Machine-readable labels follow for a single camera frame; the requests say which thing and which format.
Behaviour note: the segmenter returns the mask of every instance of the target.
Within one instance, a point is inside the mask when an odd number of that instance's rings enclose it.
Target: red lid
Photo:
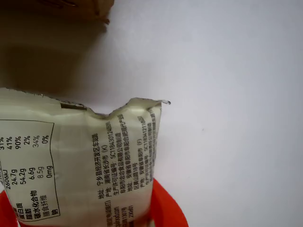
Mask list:
[[[167,191],[154,180],[151,197],[151,219],[156,227],[188,227],[186,218]],[[17,219],[6,193],[0,193],[0,227],[17,227]]]

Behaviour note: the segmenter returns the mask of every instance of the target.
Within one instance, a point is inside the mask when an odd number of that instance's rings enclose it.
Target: white backdrop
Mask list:
[[[301,227],[303,1],[116,0],[110,19],[1,12],[1,84],[105,113],[170,100],[155,177],[190,227]]]

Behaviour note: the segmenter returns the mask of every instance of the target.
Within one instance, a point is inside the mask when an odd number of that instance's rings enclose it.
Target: nutrition facts table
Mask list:
[[[0,162],[0,181],[16,216],[25,222],[60,215],[51,152],[53,127],[52,122],[0,120],[0,160],[6,160]]]

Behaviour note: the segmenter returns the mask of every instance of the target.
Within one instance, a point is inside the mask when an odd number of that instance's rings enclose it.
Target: food package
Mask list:
[[[163,101],[111,114],[0,89],[0,181],[27,226],[145,227]]]
[[[105,22],[114,0],[6,0],[1,5],[46,15]]]

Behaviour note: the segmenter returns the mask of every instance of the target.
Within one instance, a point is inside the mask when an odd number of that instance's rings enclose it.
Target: white plastic packaging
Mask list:
[[[147,226],[161,103],[103,115],[0,89],[0,181],[19,222]]]

